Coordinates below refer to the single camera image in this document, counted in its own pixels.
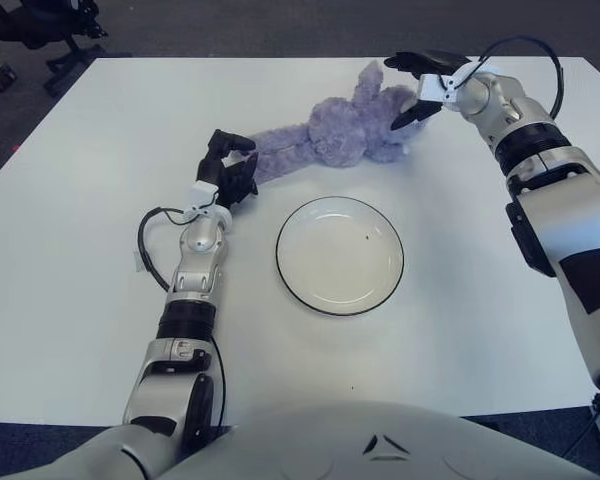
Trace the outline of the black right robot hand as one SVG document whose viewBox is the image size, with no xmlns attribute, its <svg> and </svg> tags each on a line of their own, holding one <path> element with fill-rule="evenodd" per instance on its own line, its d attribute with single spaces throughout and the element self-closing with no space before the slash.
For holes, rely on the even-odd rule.
<svg viewBox="0 0 600 480">
<path fill-rule="evenodd" d="M 388 68 L 410 73 L 419 80 L 423 74 L 439 76 L 453 75 L 460 67 L 471 60 L 460 54 L 428 50 L 423 52 L 401 51 L 384 60 Z M 442 110 L 442 103 L 436 101 L 417 100 L 416 103 L 400 113 L 392 122 L 391 130 L 396 131 L 416 121 L 423 121 Z"/>
</svg>

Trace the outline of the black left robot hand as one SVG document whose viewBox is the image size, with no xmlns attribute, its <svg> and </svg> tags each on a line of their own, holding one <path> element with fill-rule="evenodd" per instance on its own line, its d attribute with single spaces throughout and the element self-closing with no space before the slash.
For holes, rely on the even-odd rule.
<svg viewBox="0 0 600 480">
<path fill-rule="evenodd" d="M 200 161 L 197 180 L 218 188 L 215 203 L 229 209 L 248 195 L 257 195 L 254 174 L 258 162 L 253 140 L 216 129 L 208 142 L 208 151 Z M 223 160 L 232 152 L 248 153 L 245 160 L 225 166 Z"/>
</svg>

